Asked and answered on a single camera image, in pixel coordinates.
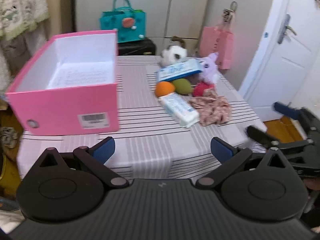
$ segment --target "barcode label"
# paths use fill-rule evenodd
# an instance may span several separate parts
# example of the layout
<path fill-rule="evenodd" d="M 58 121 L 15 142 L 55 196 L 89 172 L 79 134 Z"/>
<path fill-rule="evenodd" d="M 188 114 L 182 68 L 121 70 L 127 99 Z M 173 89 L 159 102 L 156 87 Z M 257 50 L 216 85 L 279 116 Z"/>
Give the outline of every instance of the barcode label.
<path fill-rule="evenodd" d="M 83 129 L 98 129 L 109 127 L 107 113 L 79 114 L 78 119 Z"/>

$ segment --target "blue and white package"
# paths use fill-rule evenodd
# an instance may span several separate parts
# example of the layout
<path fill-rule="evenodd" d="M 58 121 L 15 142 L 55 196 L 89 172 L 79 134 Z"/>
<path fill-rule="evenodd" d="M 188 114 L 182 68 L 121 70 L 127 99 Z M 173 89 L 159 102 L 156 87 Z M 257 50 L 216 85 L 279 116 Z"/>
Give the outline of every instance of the blue and white package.
<path fill-rule="evenodd" d="M 177 93 L 159 97 L 161 105 L 166 112 L 175 118 L 181 127 L 189 128 L 199 122 L 199 113 L 185 102 Z"/>
<path fill-rule="evenodd" d="M 159 69 L 159 71 L 156 73 L 156 76 L 157 82 L 161 82 L 183 78 L 200 72 L 200 60 L 197 58 L 192 58 L 185 62 L 179 62 L 167 67 L 163 67 Z"/>

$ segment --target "open pink shoebox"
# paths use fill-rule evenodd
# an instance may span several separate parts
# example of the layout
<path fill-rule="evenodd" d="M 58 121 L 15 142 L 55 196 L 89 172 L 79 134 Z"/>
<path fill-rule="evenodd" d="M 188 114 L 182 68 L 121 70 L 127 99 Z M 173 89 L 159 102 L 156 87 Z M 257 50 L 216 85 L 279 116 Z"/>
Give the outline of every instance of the open pink shoebox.
<path fill-rule="evenodd" d="M 35 135 L 118 130 L 117 53 L 113 30 L 53 36 L 6 93 L 23 127 Z"/>

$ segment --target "yellow container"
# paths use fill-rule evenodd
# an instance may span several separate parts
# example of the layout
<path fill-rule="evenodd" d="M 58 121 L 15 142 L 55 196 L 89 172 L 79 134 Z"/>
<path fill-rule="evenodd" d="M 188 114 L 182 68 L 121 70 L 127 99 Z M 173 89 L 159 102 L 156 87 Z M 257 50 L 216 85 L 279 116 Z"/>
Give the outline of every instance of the yellow container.
<path fill-rule="evenodd" d="M 2 171 L 0 175 L 0 187 L 4 190 L 5 196 L 15 197 L 17 188 L 20 184 L 20 176 L 17 166 L 3 156 Z"/>

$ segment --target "orange makeup sponge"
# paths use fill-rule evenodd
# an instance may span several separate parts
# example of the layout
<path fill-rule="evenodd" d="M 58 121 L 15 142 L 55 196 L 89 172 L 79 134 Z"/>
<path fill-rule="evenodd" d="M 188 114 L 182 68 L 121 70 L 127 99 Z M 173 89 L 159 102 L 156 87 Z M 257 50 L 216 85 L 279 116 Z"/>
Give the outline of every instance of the orange makeup sponge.
<path fill-rule="evenodd" d="M 163 97 L 169 95 L 170 93 L 176 90 L 175 86 L 172 83 L 167 81 L 161 81 L 156 85 L 155 94 L 157 97 Z"/>

